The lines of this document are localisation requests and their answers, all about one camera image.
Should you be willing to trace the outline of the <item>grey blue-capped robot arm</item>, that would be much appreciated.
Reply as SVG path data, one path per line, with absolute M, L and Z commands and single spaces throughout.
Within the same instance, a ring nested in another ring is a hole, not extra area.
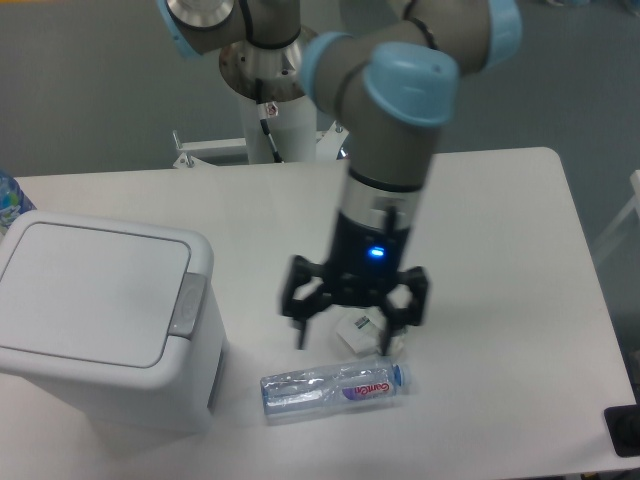
M 442 127 L 461 77 L 512 57 L 522 40 L 513 1 L 408 1 L 371 34 L 327 32 L 301 56 L 297 82 L 351 139 L 327 259 L 291 260 L 281 312 L 299 331 L 333 305 L 379 308 L 379 350 L 419 325 L 429 292 L 400 263 Z

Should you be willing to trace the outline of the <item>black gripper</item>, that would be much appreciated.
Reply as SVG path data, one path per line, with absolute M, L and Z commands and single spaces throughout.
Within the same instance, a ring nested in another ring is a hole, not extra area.
M 300 255 L 292 257 L 280 297 L 280 312 L 298 332 L 298 350 L 305 348 L 308 322 L 332 304 L 380 305 L 385 318 L 379 343 L 383 356 L 389 354 L 392 338 L 398 332 L 423 323 L 430 282 L 421 266 L 400 269 L 410 229 L 399 224 L 396 209 L 383 211 L 379 228 L 361 225 L 340 213 L 324 265 Z M 409 292 L 403 307 L 396 306 L 388 295 L 398 286 Z

